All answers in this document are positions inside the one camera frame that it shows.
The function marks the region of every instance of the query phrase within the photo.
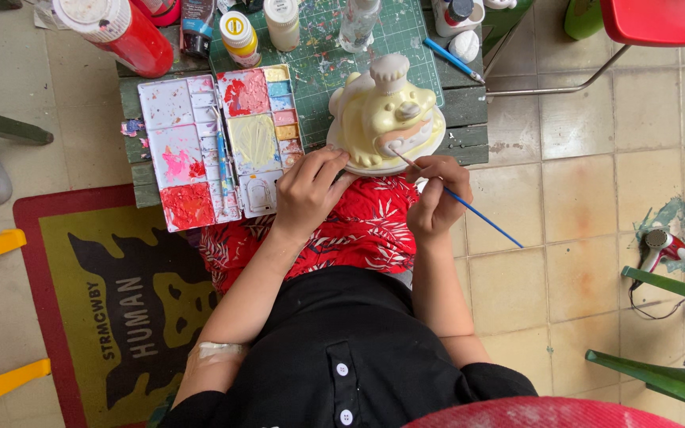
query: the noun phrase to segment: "doormat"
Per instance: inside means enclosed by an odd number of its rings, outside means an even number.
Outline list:
[[[18,199],[14,220],[69,428],[144,426],[215,307],[211,276],[133,186]]]

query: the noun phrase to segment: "tiled floor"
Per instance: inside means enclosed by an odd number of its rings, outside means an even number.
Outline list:
[[[566,3],[538,0],[490,89],[579,84],[620,48],[604,31],[569,40]],[[526,248],[512,249],[471,214],[452,232],[491,357],[541,394],[622,402],[685,425],[685,404],[583,359],[588,348],[673,366],[685,355],[685,311],[642,320],[619,275],[639,263],[633,223],[671,197],[685,201],[685,48],[634,47],[583,92],[498,97],[488,107],[490,163],[472,167],[474,204]],[[69,31],[34,28],[30,5],[0,12],[0,113],[55,133],[39,148],[0,139],[14,181],[0,229],[13,227],[17,198],[130,182],[113,61]],[[647,309],[655,314],[679,300],[653,287],[636,297],[658,303]],[[0,373],[44,356],[16,250],[0,257]],[[0,399],[0,426],[63,426],[52,379]]]

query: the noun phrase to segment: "green wooden table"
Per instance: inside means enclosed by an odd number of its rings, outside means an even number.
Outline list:
[[[429,0],[422,0],[422,9],[430,38],[437,44],[448,47],[449,39],[440,37],[435,32],[432,6]],[[168,74],[162,78],[146,79],[118,64],[120,97],[126,119],[142,117],[142,108],[136,90],[136,85],[139,83],[201,75],[210,71],[207,60],[194,59],[179,53],[177,47],[179,27],[177,25],[161,28],[161,32],[174,46],[174,65]],[[482,39],[480,27],[475,29],[475,32]],[[488,109],[485,101],[485,86],[473,81],[443,58],[436,56],[435,64],[445,97],[442,111],[448,127],[443,143],[435,154],[453,156],[461,165],[486,163],[488,161],[488,130],[485,123],[488,121]],[[475,71],[482,70],[480,55],[469,66]],[[320,106],[320,109],[326,110],[327,105]],[[147,138],[144,131],[140,131],[135,137],[126,137],[126,154],[131,164],[136,205],[139,208],[161,203],[149,149],[140,142],[141,138]]]

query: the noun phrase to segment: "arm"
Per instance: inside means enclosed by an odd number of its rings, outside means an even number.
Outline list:
[[[332,185],[348,162],[342,150],[321,149],[304,156],[276,183],[276,218],[271,231],[239,278],[205,323],[186,364],[174,406],[203,391],[226,392],[244,355],[224,355],[199,362],[199,344],[247,344],[258,336],[274,306],[279,287],[298,253],[356,175],[346,173]]]
[[[415,316],[440,338],[453,364],[490,363],[490,357],[475,335],[470,310],[464,302],[453,265],[448,229],[464,213],[464,206],[443,191],[448,186],[469,203],[472,191],[469,171],[451,156],[425,156],[416,160],[423,170],[409,168],[406,179],[429,179],[419,202],[406,217],[416,241],[413,293]]]

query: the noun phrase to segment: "hand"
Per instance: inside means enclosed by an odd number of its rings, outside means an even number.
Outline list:
[[[331,150],[328,146],[303,156],[282,175],[276,182],[277,207],[272,231],[278,231],[293,241],[307,241],[343,192],[358,178],[346,172],[332,185],[348,159],[347,152]]]
[[[472,203],[470,171],[459,166],[452,156],[423,156],[414,163],[423,170],[409,166],[406,169],[406,181],[414,183],[421,177],[429,181],[419,202],[406,213],[406,224],[414,233],[416,243],[425,244],[448,235],[448,229],[467,209],[444,192],[443,186],[451,189],[467,203]]]

